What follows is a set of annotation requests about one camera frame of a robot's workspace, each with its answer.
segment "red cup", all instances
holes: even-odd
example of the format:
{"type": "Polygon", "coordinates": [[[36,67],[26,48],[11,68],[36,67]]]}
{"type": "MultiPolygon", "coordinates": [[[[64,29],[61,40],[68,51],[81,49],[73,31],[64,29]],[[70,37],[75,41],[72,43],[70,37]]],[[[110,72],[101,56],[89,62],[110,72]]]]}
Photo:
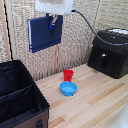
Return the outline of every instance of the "red cup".
{"type": "Polygon", "coordinates": [[[64,81],[71,82],[73,73],[74,72],[72,70],[69,69],[64,70],[64,81]]]}

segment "blue bowl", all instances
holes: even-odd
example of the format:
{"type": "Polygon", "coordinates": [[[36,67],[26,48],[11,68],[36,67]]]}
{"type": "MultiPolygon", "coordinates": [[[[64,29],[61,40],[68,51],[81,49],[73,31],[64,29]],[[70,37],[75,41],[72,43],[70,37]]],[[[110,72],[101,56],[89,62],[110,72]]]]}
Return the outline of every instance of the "blue bowl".
{"type": "Polygon", "coordinates": [[[60,84],[60,91],[65,96],[73,96],[77,90],[77,86],[72,82],[62,82],[60,84]]]}

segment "blue panel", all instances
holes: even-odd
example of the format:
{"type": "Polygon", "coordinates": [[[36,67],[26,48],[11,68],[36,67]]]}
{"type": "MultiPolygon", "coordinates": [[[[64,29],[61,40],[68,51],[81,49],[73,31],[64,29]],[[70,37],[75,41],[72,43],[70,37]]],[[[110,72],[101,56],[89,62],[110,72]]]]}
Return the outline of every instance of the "blue panel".
{"type": "Polygon", "coordinates": [[[28,20],[29,49],[32,53],[61,42],[63,16],[58,16],[54,29],[50,29],[52,16],[28,20]]]}

